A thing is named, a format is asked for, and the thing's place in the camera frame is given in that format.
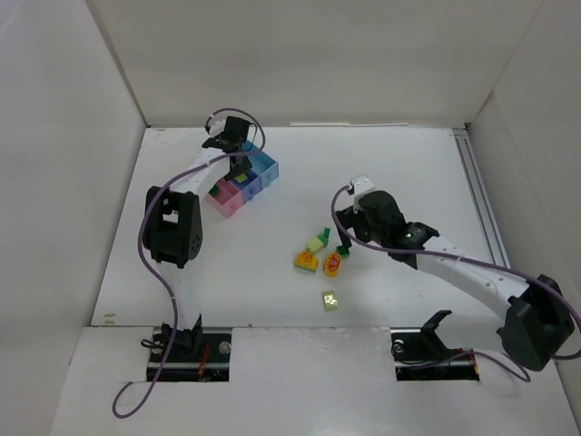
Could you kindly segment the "light green rectangular lego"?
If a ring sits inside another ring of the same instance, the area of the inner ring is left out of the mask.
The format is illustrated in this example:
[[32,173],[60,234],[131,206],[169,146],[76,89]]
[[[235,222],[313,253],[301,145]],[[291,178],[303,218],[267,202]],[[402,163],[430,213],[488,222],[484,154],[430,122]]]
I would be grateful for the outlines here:
[[249,176],[246,173],[242,173],[242,174],[234,177],[233,180],[236,183],[245,184],[245,183],[248,183],[249,182],[250,178],[249,178]]

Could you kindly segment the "dark green square lego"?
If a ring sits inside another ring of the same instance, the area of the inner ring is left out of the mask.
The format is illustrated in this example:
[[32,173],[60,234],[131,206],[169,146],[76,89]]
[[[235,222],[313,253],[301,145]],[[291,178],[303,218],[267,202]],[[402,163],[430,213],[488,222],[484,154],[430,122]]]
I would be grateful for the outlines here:
[[212,197],[216,197],[220,193],[220,188],[214,185],[211,190],[209,191],[209,195]]

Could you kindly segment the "metallic gold lego brick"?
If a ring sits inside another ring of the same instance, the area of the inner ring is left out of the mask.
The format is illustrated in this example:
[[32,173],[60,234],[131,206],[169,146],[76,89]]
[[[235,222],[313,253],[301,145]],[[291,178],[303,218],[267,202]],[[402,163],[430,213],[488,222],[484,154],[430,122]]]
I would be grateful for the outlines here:
[[339,307],[339,301],[334,291],[324,292],[322,294],[324,310],[326,312],[335,311]]

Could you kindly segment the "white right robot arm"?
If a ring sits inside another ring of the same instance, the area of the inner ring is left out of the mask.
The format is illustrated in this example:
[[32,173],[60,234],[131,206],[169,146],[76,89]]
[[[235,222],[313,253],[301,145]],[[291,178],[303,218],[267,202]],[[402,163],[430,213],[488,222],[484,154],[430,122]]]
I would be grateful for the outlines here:
[[380,190],[363,194],[353,187],[352,206],[331,211],[344,251],[356,243],[386,253],[396,262],[447,282],[486,306],[498,324],[475,344],[475,327],[467,336],[447,338],[440,323],[451,314],[436,312],[420,327],[397,328],[392,333],[391,352],[397,361],[427,367],[451,361],[461,353],[491,350],[503,353],[517,367],[542,371],[549,362],[572,361],[579,352],[561,353],[561,348],[580,325],[580,316],[564,299],[558,283],[539,275],[475,259],[438,230],[404,217],[395,198]]

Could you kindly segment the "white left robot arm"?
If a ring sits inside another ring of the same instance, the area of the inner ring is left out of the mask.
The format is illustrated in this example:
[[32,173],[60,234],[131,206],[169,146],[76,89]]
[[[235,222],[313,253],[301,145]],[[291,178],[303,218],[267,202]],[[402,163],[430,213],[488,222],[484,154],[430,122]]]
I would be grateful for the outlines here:
[[251,170],[254,152],[245,143],[250,129],[262,133],[260,123],[238,109],[221,109],[204,125],[208,138],[187,169],[146,195],[144,217],[138,233],[138,253],[144,267],[162,284],[172,304],[172,326],[178,326],[175,293],[160,272],[145,259],[148,251],[158,264],[179,269],[193,260],[202,247],[201,200],[221,179],[230,180]]

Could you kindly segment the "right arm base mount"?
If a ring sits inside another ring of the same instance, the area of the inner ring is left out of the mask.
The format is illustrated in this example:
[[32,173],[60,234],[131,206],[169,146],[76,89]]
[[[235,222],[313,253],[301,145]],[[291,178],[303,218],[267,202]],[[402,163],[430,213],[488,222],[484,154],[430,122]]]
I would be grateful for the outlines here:
[[476,360],[463,349],[452,349],[437,335],[451,310],[441,310],[420,327],[391,328],[390,352],[398,382],[479,381]]

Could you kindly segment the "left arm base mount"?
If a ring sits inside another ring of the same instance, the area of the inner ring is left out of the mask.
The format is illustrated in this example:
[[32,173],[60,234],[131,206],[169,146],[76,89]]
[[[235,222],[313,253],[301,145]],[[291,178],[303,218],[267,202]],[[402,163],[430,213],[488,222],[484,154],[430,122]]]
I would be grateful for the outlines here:
[[[163,323],[151,339],[141,340],[149,352],[146,380],[152,382],[169,344],[172,327]],[[230,378],[232,329],[204,328],[199,316],[191,329],[178,330],[159,382],[227,382]]]

